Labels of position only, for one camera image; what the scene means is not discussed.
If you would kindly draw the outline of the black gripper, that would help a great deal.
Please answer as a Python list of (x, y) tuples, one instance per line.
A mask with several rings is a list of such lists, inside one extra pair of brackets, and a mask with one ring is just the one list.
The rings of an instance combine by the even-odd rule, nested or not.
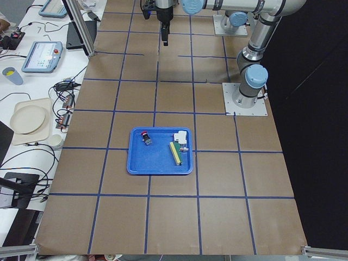
[(170, 34), (170, 21), (173, 19), (173, 6), (168, 8), (156, 7), (157, 19), (161, 22), (161, 40), (164, 46), (168, 46)]

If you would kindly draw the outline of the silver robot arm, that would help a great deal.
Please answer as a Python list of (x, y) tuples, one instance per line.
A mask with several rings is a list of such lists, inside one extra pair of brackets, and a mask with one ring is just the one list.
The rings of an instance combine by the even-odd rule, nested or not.
[(247, 22), (247, 12), (226, 10), (221, 21), (221, 28), (227, 33), (236, 33)]
[(283, 16), (297, 12), (305, 1), (181, 1), (183, 10), (194, 15), (202, 9), (214, 11), (250, 11), (259, 18), (248, 42), (237, 56), (241, 83), (234, 91), (234, 104), (241, 108), (255, 105), (258, 94), (266, 84), (268, 72), (260, 65), (264, 51)]

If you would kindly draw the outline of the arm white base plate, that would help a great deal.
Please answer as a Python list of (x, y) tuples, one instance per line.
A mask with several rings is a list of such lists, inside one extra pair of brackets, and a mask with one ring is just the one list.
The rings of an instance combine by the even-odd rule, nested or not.
[(267, 116), (264, 98), (259, 91), (256, 97), (245, 97), (240, 93), (240, 83), (222, 83), (226, 115), (229, 116)]
[(213, 15), (214, 32), (216, 36), (233, 36), (247, 37), (247, 29), (245, 23), (247, 19), (242, 20), (244, 24), (234, 26), (230, 22), (230, 18), (226, 15)]

